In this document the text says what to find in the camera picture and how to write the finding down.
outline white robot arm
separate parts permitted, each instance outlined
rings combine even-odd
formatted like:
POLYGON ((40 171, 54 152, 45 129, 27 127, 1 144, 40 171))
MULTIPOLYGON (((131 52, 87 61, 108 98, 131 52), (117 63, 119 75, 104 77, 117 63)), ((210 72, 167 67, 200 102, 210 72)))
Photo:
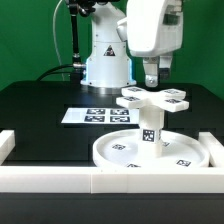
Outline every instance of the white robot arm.
POLYGON ((127 40, 131 55, 143 58, 146 85, 155 87, 168 78, 172 52, 182 44, 183 0, 128 0, 127 17, 110 3, 116 1, 66 0, 74 14, 92 13, 92 54, 81 84, 100 92, 135 85, 127 40))
POLYGON ((129 0, 118 33, 133 56, 143 57, 146 85, 157 86, 159 76, 169 76, 172 52, 182 44, 182 0, 129 0))

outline green wall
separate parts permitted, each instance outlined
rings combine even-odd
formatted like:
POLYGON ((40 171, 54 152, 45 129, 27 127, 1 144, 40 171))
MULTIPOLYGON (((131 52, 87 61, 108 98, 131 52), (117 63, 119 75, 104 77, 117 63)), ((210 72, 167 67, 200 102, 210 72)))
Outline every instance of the green wall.
MULTIPOLYGON (((35 80, 58 65, 52 35, 52 17, 58 0, 1 1, 0 89, 19 80, 35 80)), ((116 3, 125 9, 126 0, 116 3)), ((199 83, 224 99, 224 1, 185 0, 184 41, 174 55, 168 82, 199 83)), ((80 51, 91 52, 90 19, 79 17, 80 51)), ((71 63, 71 28, 68 9, 58 13, 57 38, 64 64, 71 63)), ((144 80, 140 59, 135 77, 144 80)))

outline black table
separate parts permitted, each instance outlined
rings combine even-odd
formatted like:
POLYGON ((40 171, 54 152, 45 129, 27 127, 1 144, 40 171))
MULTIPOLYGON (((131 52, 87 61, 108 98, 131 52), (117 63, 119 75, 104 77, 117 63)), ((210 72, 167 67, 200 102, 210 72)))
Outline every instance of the black table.
MULTIPOLYGON (((161 84, 187 92, 187 111, 165 115, 164 129, 193 138, 210 131, 224 144, 224 102, 200 85, 161 84)), ((16 82, 0 92, 0 129, 13 129, 16 147, 4 166, 94 166, 100 136, 137 125, 61 124, 68 107, 116 108, 69 82, 16 82)), ((0 194, 2 223, 222 223, 222 194, 0 194)))

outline white paper sheet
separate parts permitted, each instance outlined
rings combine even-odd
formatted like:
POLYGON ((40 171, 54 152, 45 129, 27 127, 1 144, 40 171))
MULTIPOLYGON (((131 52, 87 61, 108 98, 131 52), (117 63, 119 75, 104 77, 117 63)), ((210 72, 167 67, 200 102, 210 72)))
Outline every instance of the white paper sheet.
POLYGON ((68 108, 61 123, 138 124, 138 121, 138 109, 68 108))

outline white circular platform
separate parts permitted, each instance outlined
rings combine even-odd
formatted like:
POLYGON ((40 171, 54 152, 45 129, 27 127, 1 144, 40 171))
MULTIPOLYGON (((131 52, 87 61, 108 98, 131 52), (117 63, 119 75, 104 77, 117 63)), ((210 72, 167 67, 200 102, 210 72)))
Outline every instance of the white circular platform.
POLYGON ((113 132, 97 139, 93 161, 99 167, 178 168, 206 167, 209 153, 200 142, 185 135, 162 131, 162 156, 138 160, 139 129, 113 132))

